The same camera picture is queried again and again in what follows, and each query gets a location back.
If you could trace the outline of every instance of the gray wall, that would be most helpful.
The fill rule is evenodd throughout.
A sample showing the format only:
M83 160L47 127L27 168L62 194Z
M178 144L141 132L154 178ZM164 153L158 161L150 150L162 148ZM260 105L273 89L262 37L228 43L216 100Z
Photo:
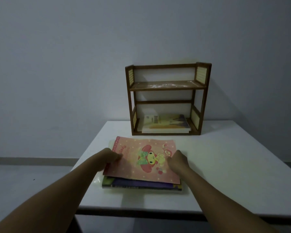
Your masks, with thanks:
M207 119L291 161L291 0L0 0L0 156L79 157L124 67L213 63Z

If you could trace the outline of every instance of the floor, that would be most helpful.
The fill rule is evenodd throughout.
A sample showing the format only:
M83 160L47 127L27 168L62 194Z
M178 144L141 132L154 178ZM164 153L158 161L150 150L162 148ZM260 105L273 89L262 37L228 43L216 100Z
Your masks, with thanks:
M14 208L71 170L68 166L0 165L0 221ZM84 233L214 232L206 222L77 216ZM276 226L282 233L289 226Z

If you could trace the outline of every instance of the stack of books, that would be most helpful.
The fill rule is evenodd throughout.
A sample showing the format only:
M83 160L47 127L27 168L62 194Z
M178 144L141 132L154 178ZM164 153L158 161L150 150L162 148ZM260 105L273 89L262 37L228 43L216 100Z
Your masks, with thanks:
M140 118L137 130L142 133L189 133L191 127L183 114L162 114Z
M105 167L103 188L182 190L179 176L167 164L176 151L173 140L117 137L112 150L123 157Z

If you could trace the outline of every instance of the hand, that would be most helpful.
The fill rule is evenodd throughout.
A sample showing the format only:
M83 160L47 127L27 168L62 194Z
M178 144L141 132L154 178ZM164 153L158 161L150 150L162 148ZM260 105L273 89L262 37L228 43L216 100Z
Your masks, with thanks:
M167 164L179 176L184 170L190 168L187 157L180 150L177 150L172 157L167 158Z
M98 171L102 171L107 163L112 163L116 160L121 159L122 154L118 154L109 148L104 148L97 154L93 155L93 157L97 159L95 160L95 164L97 165Z

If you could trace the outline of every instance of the shelf board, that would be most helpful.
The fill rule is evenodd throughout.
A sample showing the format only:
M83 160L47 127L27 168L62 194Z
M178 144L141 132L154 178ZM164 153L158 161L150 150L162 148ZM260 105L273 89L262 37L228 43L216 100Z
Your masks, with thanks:
M206 86L194 80L189 81L159 81L159 82L135 82L130 91L172 91L172 90L200 90Z
M136 136L172 136L172 135L181 135L181 136L187 136L187 135L200 135L200 132L196 129L194 126L192 120L190 118L186 118L187 123L190 125L191 130L189 133L142 133L141 131L137 131L139 120L137 119L136 126L134 129L134 132L132 135Z

